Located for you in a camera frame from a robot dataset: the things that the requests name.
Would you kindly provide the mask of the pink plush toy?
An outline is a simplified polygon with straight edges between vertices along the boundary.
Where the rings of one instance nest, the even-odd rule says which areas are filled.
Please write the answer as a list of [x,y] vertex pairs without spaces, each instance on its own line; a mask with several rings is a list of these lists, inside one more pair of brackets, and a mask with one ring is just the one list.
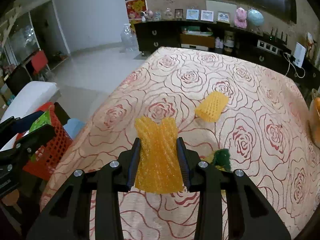
[[247,11],[239,7],[235,11],[234,25],[238,28],[247,28]]

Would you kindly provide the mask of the framed picture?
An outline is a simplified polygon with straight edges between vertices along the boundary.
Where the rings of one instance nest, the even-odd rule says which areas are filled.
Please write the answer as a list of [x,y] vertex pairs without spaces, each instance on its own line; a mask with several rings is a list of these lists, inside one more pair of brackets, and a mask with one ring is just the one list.
[[228,12],[221,12],[217,13],[217,21],[230,24],[230,14]]
[[214,12],[209,10],[201,11],[201,21],[213,22],[214,21]]
[[187,9],[186,19],[187,20],[197,21],[199,19],[199,10],[197,10],[197,9]]

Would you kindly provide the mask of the framed picture right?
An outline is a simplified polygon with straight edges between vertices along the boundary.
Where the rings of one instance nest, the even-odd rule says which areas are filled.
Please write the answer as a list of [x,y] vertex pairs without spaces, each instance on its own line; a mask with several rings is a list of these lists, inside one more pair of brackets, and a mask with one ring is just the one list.
[[230,24],[230,14],[228,12],[221,12],[217,13],[217,21]]

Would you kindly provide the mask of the framed picture middle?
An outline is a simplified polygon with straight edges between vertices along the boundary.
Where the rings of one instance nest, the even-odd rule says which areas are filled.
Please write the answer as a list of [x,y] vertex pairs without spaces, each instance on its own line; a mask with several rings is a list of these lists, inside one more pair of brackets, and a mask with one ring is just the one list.
[[214,12],[209,10],[201,11],[201,21],[213,22],[214,21]]

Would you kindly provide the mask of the yellow foam net sleeve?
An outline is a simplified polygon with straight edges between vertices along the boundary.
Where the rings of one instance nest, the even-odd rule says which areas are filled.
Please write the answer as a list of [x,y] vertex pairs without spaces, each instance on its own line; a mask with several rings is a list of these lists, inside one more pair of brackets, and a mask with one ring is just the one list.
[[183,191],[175,119],[164,118],[158,124],[143,116],[135,120],[135,128],[141,142],[135,187],[155,194]]

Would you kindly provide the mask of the white router box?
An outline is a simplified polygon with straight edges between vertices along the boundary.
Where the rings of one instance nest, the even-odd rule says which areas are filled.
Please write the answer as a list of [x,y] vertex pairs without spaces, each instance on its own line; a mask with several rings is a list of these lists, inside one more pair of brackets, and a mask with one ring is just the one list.
[[295,58],[293,63],[298,68],[302,68],[305,54],[306,54],[306,48],[303,45],[301,45],[300,43],[297,42],[296,43],[296,47],[295,47],[295,51],[294,51],[294,54],[293,54],[293,57]]

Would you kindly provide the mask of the red chair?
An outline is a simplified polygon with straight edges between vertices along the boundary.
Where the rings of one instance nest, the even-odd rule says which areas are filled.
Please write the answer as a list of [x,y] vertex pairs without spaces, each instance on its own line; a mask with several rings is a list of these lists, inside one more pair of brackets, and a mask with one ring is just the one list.
[[37,80],[48,81],[51,76],[51,70],[48,66],[48,59],[43,50],[37,51],[31,57],[31,65],[33,67],[33,77]]

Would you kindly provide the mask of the bright green wrapper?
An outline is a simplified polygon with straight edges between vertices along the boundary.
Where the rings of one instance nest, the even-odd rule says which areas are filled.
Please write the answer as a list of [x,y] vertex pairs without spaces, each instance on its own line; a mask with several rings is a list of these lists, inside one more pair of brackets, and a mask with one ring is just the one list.
[[33,132],[46,124],[52,124],[49,110],[45,111],[36,121],[33,122],[29,129],[29,132]]

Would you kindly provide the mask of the green yellow snack wrapper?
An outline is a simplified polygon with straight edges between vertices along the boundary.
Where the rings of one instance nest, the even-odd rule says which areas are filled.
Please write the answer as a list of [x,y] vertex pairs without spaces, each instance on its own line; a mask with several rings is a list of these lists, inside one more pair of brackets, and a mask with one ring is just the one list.
[[226,148],[212,152],[204,158],[204,161],[212,164],[218,170],[231,172],[230,153]]

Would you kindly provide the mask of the small dark photo frame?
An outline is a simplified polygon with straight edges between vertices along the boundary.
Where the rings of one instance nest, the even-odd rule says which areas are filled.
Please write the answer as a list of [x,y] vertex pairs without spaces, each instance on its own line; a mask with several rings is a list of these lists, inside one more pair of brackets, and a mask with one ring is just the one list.
[[183,19],[183,9],[175,9],[175,19],[176,20]]

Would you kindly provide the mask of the small yellow foam net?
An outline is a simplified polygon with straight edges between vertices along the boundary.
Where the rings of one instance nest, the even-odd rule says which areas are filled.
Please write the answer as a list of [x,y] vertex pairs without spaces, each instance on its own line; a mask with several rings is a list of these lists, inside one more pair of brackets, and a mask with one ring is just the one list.
[[214,91],[195,108],[195,114],[206,122],[216,122],[227,105],[228,99],[229,97],[225,94]]

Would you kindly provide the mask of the red festive door poster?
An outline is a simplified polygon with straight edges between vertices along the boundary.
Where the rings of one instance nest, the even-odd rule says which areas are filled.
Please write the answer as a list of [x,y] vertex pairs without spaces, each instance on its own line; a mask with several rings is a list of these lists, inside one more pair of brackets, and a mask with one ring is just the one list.
[[142,22],[141,12],[147,10],[146,0],[127,0],[125,1],[127,16],[130,24]]

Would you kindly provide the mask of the black tv cabinet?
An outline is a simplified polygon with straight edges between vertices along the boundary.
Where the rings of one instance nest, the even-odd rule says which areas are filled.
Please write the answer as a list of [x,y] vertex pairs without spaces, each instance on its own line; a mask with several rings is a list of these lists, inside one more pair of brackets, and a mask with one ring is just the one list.
[[237,57],[290,77],[301,87],[319,88],[319,70],[308,59],[293,64],[287,36],[277,32],[256,34],[222,22],[160,20],[134,25],[139,51],[153,53],[160,47],[194,48]]

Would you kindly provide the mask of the large clear water jug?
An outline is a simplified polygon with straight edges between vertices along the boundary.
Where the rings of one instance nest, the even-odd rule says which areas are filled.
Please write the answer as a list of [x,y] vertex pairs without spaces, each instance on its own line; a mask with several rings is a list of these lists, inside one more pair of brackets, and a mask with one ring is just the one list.
[[138,50],[137,38],[133,30],[131,29],[131,24],[124,24],[120,37],[125,52]]

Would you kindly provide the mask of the framed picture left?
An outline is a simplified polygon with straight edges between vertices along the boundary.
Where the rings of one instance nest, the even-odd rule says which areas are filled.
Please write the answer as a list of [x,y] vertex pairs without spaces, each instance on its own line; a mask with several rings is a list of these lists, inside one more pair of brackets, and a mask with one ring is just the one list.
[[187,9],[186,19],[187,20],[197,21],[199,19],[199,10],[197,10],[197,9]]

